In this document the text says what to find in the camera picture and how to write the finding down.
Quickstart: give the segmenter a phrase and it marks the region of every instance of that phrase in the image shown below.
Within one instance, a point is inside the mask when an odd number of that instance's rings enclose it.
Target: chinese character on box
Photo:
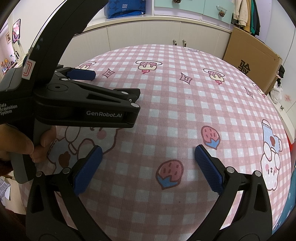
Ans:
[[[241,60],[241,64],[239,65],[239,70],[246,75],[250,71],[249,64],[246,64],[245,61]]]

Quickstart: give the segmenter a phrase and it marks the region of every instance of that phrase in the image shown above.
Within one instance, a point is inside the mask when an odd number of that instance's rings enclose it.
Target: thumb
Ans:
[[[32,154],[33,142],[19,130],[7,124],[0,125],[0,150],[19,154]]]

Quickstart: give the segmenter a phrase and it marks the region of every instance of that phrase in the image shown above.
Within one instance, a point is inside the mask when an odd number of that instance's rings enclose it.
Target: cardboard box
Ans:
[[[274,86],[282,59],[259,39],[234,27],[224,61],[246,74],[268,94]]]

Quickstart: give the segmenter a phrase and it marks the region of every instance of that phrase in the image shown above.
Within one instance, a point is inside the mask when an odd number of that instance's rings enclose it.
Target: mint green drawer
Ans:
[[[219,16],[218,13],[220,12],[221,9],[218,9],[217,5],[227,9],[224,17]],[[230,24],[233,8],[234,8],[234,4],[229,0],[206,0],[203,14]]]
[[[187,10],[187,11],[192,11],[197,13],[203,13],[205,0],[182,0],[180,3],[174,3],[172,0],[155,0],[154,6],[169,7],[169,8],[182,9],[182,10]]]

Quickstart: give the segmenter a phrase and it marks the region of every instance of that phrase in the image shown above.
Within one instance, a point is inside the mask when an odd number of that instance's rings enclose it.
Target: pink checkered tablecloth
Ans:
[[[113,241],[189,238],[218,198],[194,160],[199,144],[238,172],[263,173],[276,223],[290,186],[288,140],[273,104],[246,75],[210,54],[170,45],[110,51],[79,68],[96,71],[93,85],[140,88],[136,124],[59,126],[49,161],[38,169],[58,173],[101,146],[103,161],[80,199]],[[21,185],[25,205],[30,184]]]

